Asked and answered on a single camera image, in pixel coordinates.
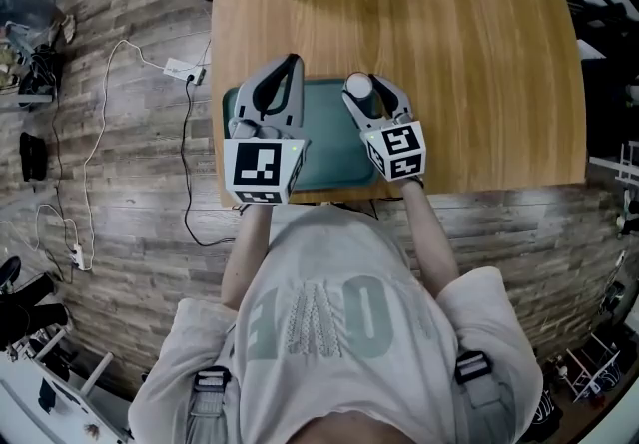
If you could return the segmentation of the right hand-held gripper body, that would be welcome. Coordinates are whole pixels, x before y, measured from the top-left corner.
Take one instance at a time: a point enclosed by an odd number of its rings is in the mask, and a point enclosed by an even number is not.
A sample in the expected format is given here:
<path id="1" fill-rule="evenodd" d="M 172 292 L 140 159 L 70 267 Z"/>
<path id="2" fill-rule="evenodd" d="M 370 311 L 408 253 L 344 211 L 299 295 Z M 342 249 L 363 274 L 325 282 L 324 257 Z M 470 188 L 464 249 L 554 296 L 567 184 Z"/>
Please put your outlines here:
<path id="1" fill-rule="evenodd" d="M 392 119 L 371 119 L 360 113 L 358 126 L 369 159 L 388 182 L 424 174 L 425 139 L 420 121 L 411 112 L 400 112 Z"/>

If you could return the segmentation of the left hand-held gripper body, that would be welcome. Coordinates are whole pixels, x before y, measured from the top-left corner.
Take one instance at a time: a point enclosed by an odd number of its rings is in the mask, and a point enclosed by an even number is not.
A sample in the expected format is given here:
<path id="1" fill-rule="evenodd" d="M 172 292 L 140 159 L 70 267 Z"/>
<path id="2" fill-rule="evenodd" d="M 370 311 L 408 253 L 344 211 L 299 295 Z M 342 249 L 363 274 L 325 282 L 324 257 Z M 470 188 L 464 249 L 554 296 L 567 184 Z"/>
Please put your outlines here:
<path id="1" fill-rule="evenodd" d="M 291 128 L 278 129 L 232 118 L 224 139 L 226 190 L 243 205 L 289 202 L 311 140 Z"/>

